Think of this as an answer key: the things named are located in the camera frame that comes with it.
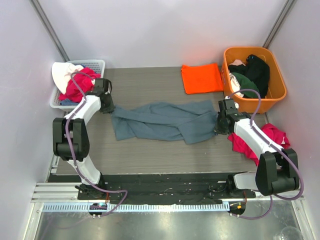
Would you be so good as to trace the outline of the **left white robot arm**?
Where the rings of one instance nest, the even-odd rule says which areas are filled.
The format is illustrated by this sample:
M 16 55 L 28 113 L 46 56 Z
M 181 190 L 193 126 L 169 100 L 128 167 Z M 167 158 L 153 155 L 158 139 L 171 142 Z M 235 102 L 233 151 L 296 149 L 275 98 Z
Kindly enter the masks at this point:
M 100 200 L 107 195 L 104 177 L 89 155 L 87 124 L 96 112 L 114 110 L 112 90 L 110 80 L 97 78 L 92 91 L 80 91 L 82 99 L 70 113 L 52 122 L 53 153 L 68 162 L 80 177 L 81 184 L 75 188 L 81 200 Z

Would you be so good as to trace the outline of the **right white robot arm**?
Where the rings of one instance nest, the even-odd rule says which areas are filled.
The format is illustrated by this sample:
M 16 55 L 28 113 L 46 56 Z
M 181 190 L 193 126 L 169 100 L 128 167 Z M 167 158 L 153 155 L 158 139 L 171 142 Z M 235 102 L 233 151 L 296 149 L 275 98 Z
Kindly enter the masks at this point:
M 271 140 L 246 112 L 239 112 L 233 99 L 219 101 L 219 112 L 214 131 L 217 134 L 231 133 L 240 137 L 259 159 L 255 172 L 237 173 L 226 184 L 226 193 L 233 198 L 244 189 L 274 195 L 293 201 L 304 191 L 304 181 L 298 169 L 298 156 L 293 149 L 285 149 Z

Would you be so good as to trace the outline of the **grey-blue t shirt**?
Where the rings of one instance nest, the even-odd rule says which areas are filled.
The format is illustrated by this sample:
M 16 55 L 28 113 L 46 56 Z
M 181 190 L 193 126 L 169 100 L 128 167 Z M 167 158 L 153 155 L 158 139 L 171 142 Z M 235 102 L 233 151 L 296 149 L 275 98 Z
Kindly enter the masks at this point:
M 196 144 L 216 135 L 218 113 L 211 100 L 173 104 L 154 102 L 135 109 L 116 106 L 111 114 L 118 141 L 131 138 Z

